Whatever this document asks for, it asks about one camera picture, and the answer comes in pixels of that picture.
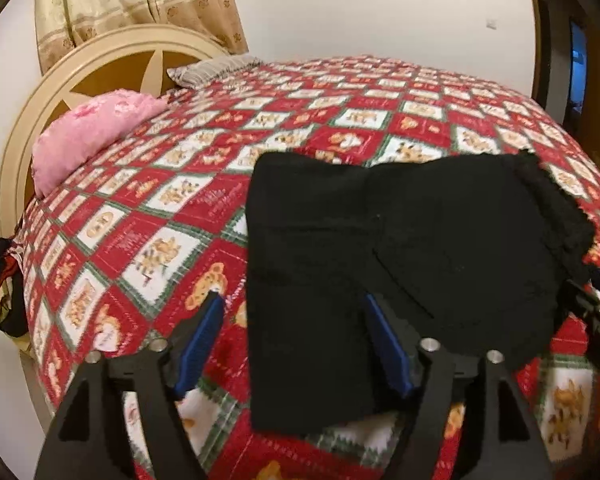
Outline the grey striped pillow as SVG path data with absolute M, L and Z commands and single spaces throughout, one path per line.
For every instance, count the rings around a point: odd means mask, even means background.
M 263 61 L 250 54 L 227 55 L 219 58 L 168 68 L 166 74 L 181 88 L 197 89 L 211 81 L 230 74 L 250 70 L 263 64 Z

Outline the brown wooden door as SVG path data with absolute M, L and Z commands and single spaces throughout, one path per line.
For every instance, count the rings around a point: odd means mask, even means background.
M 600 166 L 600 5 L 532 0 L 532 96 Z

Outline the dark clothes pile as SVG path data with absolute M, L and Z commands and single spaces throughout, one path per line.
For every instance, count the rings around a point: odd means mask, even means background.
M 0 237 L 0 331 L 12 338 L 29 331 L 23 276 L 12 253 L 12 239 L 6 237 Z

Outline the black pants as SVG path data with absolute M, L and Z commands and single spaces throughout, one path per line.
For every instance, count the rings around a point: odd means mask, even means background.
M 366 295 L 448 350 L 524 367 L 565 321 L 596 229 L 530 153 L 371 167 L 268 152 L 246 201 L 255 430 L 306 434 L 399 404 Z

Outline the beige patterned curtain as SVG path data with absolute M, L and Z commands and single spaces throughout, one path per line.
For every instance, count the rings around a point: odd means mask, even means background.
M 230 53 L 248 51 L 235 0 L 34 0 L 34 18 L 43 73 L 84 42 L 132 25 L 188 28 Z

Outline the pink pillow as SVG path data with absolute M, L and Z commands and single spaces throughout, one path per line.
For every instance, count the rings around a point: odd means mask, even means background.
M 52 122 L 32 146 L 32 178 L 38 198 L 49 196 L 84 162 L 168 109 L 150 94 L 114 90 L 80 104 Z

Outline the red checkered bedspread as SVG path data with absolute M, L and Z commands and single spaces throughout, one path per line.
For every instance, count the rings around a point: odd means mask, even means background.
M 16 235 L 41 479 L 600 479 L 600 170 L 390 58 L 181 88 Z

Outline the cream wooden headboard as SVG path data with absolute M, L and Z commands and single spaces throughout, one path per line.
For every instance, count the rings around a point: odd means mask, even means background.
M 53 120 L 116 89 L 161 96 L 174 87 L 169 68 L 225 55 L 200 32 L 146 24 L 106 32 L 62 58 L 42 77 L 7 137 L 0 163 L 0 235 L 12 235 L 33 196 L 32 146 Z

